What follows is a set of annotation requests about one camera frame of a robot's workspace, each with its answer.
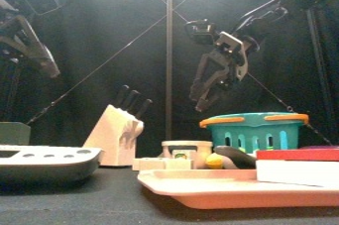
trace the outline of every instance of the white tray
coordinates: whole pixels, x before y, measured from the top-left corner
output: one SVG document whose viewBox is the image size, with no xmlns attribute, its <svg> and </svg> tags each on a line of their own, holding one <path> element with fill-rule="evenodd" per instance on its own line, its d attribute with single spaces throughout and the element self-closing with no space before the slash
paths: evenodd
<svg viewBox="0 0 339 225">
<path fill-rule="evenodd" d="M 140 183 L 197 209 L 339 206 L 335 188 L 259 182 L 255 169 L 142 170 Z"/>
</svg>

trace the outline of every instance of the black backdrop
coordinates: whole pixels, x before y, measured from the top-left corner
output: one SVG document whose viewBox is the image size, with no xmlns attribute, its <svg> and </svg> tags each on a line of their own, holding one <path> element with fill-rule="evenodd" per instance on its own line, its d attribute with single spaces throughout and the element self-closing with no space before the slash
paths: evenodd
<svg viewBox="0 0 339 225">
<path fill-rule="evenodd" d="M 189 87 L 200 56 L 212 50 L 193 44 L 184 32 L 185 21 L 208 18 L 218 30 L 228 31 L 238 17 L 268 0 L 173 0 L 172 23 L 172 134 L 170 139 L 206 140 L 210 133 L 198 122 L 214 115 L 285 111 L 285 107 L 244 78 L 241 84 L 205 112 L 194 111 Z M 136 89 L 153 104 L 142 115 L 145 128 L 137 138 L 137 156 L 157 156 L 165 139 L 166 81 L 166 5 L 165 0 L 61 0 L 65 6 L 34 16 L 32 26 L 52 51 L 61 70 L 57 79 L 24 68 L 10 121 L 26 122 L 70 88 L 81 83 L 49 112 L 32 124 L 33 145 L 78 146 L 106 106 L 113 104 L 122 84 Z M 337 141 L 337 27 L 336 3 L 320 10 L 321 36 L 327 54 L 325 72 L 331 106 L 336 114 L 328 121 L 323 97 L 323 79 L 309 36 L 305 13 L 300 12 L 272 31 L 259 53 L 249 57 L 252 75 L 311 124 Z M 300 146 L 324 144 L 305 128 Z"/>
</svg>

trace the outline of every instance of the plastic basket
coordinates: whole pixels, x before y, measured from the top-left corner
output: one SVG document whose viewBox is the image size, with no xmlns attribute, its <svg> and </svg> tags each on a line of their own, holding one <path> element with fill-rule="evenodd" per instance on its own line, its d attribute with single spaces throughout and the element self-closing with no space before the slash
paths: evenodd
<svg viewBox="0 0 339 225">
<path fill-rule="evenodd" d="M 216 116 L 200 122 L 212 131 L 213 146 L 230 146 L 251 154 L 255 150 L 297 148 L 299 126 L 308 116 L 267 112 Z"/>
</svg>

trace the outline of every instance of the table surface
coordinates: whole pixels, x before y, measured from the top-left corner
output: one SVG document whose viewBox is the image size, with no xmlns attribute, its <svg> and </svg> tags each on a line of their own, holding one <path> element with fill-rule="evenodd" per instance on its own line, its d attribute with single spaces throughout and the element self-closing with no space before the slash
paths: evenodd
<svg viewBox="0 0 339 225">
<path fill-rule="evenodd" d="M 77 183 L 1 185 L 0 224 L 337 224 L 339 207 L 198 210 L 152 193 L 130 168 Z"/>
</svg>

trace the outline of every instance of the digital scale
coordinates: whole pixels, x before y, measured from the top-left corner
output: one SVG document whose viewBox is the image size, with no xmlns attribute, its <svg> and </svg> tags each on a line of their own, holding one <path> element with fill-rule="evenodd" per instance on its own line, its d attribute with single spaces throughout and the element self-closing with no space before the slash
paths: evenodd
<svg viewBox="0 0 339 225">
<path fill-rule="evenodd" d="M 102 150 L 0 145 L 0 182 L 69 182 L 85 179 L 100 165 Z"/>
</svg>

